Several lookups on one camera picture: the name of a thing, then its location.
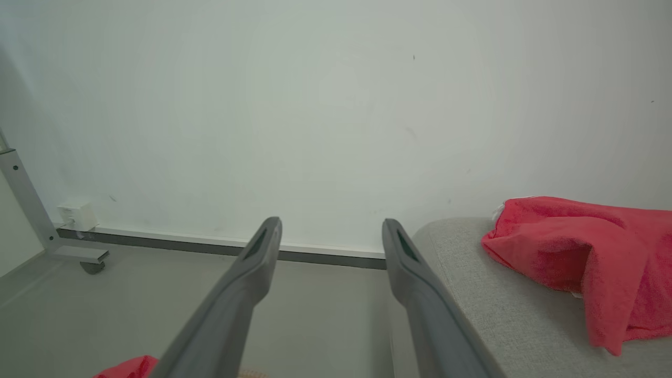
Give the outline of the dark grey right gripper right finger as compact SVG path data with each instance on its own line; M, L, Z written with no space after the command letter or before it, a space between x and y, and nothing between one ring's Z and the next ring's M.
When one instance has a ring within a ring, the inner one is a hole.
M422 377L503 377L470 322L393 218L382 224L386 270L405 308Z

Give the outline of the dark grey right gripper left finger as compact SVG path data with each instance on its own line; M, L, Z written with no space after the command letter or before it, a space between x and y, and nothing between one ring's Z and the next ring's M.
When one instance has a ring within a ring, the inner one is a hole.
M151 377L236 377L254 308L268 294L282 237L269 217L212 287Z

